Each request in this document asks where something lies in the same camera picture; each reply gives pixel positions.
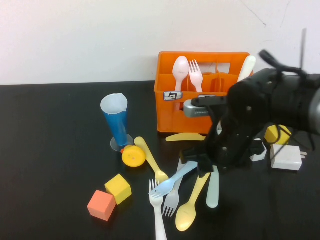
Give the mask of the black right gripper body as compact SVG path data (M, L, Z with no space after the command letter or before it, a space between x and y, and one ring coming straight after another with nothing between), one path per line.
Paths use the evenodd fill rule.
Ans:
M237 120L228 110L211 110L212 126L204 149L213 166L238 167L254 138L254 125Z

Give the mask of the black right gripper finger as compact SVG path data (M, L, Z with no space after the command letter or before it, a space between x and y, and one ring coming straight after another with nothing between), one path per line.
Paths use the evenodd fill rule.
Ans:
M208 161L208 155L204 147L192 147L184 149L180 152L180 159L182 163L197 162L205 163Z
M198 162L197 172L200 178L203 178L207 173L212 173L213 171L214 171L213 164L210 160L206 162L204 161Z

